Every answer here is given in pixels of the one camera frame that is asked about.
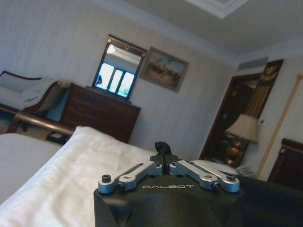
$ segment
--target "wooden dresser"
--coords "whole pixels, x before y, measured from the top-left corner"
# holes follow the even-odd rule
[[[60,123],[90,126],[128,143],[139,112],[139,107],[127,101],[71,84]]]

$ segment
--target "dresser drawer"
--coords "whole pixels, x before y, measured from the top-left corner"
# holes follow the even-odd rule
[[[98,93],[93,93],[90,90],[86,90],[82,87],[74,89],[72,93],[72,100],[82,101],[84,103],[97,106],[98,108],[106,108],[111,113],[114,113],[121,117],[136,119],[140,111],[140,109],[136,106],[120,103]]]
[[[84,113],[74,112],[72,110],[67,111],[62,124],[71,127],[89,126],[123,142],[129,141],[132,132],[132,128],[126,128],[122,124],[113,124],[112,122],[96,119]]]
[[[135,123],[134,118],[128,118],[124,115],[121,116],[121,114],[112,112],[111,109],[107,109],[105,106],[92,106],[82,101],[71,100],[69,107],[69,110],[74,112],[87,114],[88,116],[96,118],[97,120],[106,120],[107,122],[121,125],[126,128],[132,127]]]

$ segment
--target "crown molding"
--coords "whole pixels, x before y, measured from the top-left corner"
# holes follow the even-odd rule
[[[241,62],[269,56],[270,61],[303,56],[303,36],[285,43],[276,44],[261,50],[242,54]]]
[[[248,0],[229,0],[226,3],[221,3],[218,0],[184,0],[207,12],[223,19],[231,14]]]
[[[236,54],[224,50],[212,43],[189,33],[165,20],[148,14],[120,0],[90,0],[107,10],[128,18],[129,20],[166,36],[175,42],[205,54],[207,57],[231,66],[238,66],[239,59]]]

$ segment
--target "picture frame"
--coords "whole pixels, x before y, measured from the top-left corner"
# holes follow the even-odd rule
[[[187,69],[188,62],[151,47],[140,78],[178,92]]]

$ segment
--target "lamp base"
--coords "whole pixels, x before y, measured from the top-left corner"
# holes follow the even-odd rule
[[[227,148],[225,163],[229,166],[237,168],[240,165],[248,144],[248,140],[234,138],[231,145],[229,145]]]

